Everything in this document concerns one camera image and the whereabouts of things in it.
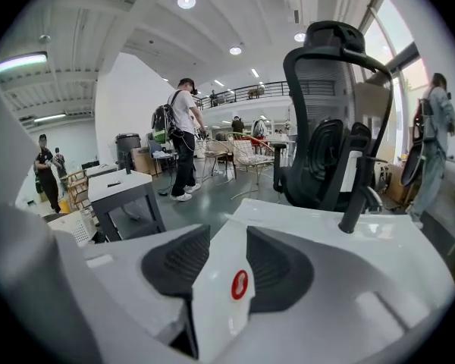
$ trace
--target concrete floor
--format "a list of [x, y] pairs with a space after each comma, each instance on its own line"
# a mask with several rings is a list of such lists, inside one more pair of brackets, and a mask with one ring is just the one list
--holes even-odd
[[[201, 182], [202, 168], [204, 161], [197, 159], [195, 162], [197, 168], [197, 182]], [[219, 165], [219, 171], [222, 174], [210, 176], [212, 168], [212, 160], [209, 159], [206, 165], [205, 181], [200, 190], [193, 193], [193, 198], [187, 202], [176, 202], [168, 196], [157, 195], [157, 203], [162, 214], [167, 230], [177, 229], [191, 224], [209, 224], [211, 226], [212, 236], [216, 234], [222, 225], [227, 221], [226, 215], [233, 214], [241, 204], [243, 198], [260, 199], [266, 202], [279, 203], [290, 205], [283, 195], [278, 196], [278, 193], [273, 190], [273, 167], [265, 168], [259, 180], [259, 192], [253, 192], [238, 196], [231, 200], [233, 196], [243, 191], [248, 191], [250, 183], [253, 180], [253, 190], [256, 190], [255, 185], [256, 174], [254, 169], [249, 172], [237, 169], [237, 179], [231, 182], [222, 184], [226, 180], [232, 179], [231, 170], [228, 169], [227, 176], [224, 174], [224, 165]], [[168, 187], [171, 182], [171, 177], [167, 172], [153, 178], [153, 187], [156, 190]]]
[[[227, 215], [233, 214], [236, 211], [243, 198], [290, 205], [284, 195], [278, 195], [273, 190], [273, 167], [265, 168], [262, 172], [258, 192], [253, 192], [251, 195], [246, 193], [231, 200], [231, 197], [236, 194], [248, 191], [251, 182], [253, 182], [253, 189], [256, 189], [256, 185], [254, 184], [254, 180], [256, 179], [254, 169], [250, 169], [248, 173], [238, 169], [237, 179], [226, 184], [221, 184], [233, 177], [232, 172], [228, 170], [226, 176], [224, 174], [224, 165], [219, 165], [221, 174], [215, 174], [214, 177], [210, 177], [209, 163], [212, 162], [208, 162], [206, 166], [206, 180], [202, 184], [202, 188], [194, 192], [193, 198], [190, 201], [175, 202], [168, 196], [157, 196], [158, 207], [168, 231], [190, 224], [209, 224], [211, 226], [211, 235], [214, 236], [227, 221]], [[198, 182], [201, 181], [203, 165], [204, 161], [202, 159], [196, 159]], [[170, 182], [170, 175], [164, 172], [159, 177], [154, 177], [153, 186], [156, 190], [159, 190], [168, 187]], [[393, 207], [393, 204], [388, 203], [384, 198], [383, 202], [384, 206], [390, 205], [388, 208]], [[401, 208], [393, 212], [383, 209], [382, 214], [401, 215], [406, 213], [404, 208]], [[438, 253], [440, 253], [448, 267], [453, 270], [455, 268], [455, 250], [451, 256], [448, 255], [448, 251], [454, 245], [453, 237], [428, 214], [422, 216], [422, 222], [425, 225], [422, 230], [423, 234], [428, 238]]]

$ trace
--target railing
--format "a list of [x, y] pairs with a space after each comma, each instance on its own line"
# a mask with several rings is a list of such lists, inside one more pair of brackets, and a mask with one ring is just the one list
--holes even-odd
[[[335, 96], [335, 82], [330, 80], [306, 80], [300, 81], [300, 87], [304, 95]], [[288, 96], [290, 88], [287, 81], [268, 82], [262, 85], [244, 86], [242, 88], [229, 89], [222, 93], [216, 93], [214, 98], [196, 97], [196, 104], [201, 110], [214, 108], [238, 101], [259, 99], [265, 97]]]

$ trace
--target chair armrest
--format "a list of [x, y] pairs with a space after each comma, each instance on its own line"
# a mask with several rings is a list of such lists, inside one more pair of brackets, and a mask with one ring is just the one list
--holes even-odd
[[272, 143], [271, 146], [275, 149], [275, 162], [273, 164], [273, 189], [281, 193], [283, 189], [280, 185], [280, 153], [282, 149], [287, 148], [287, 145], [285, 143]]

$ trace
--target gray jacket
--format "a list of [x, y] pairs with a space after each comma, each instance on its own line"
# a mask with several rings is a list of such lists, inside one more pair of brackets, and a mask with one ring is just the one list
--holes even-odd
[[425, 97], [430, 101], [434, 115], [433, 126], [437, 132], [440, 147], [446, 155], [448, 150], [448, 125], [455, 124], [455, 111], [448, 99], [447, 92], [439, 86], [430, 89]]

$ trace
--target black cap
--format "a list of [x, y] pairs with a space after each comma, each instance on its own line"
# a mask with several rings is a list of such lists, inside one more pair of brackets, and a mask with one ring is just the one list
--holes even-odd
[[194, 84], [194, 80], [192, 78], [182, 78], [182, 80], [180, 80], [179, 82], [179, 85], [185, 85], [186, 83], [189, 83], [190, 85], [192, 85], [192, 94], [193, 95], [197, 95], [197, 89], [196, 89], [196, 85]]

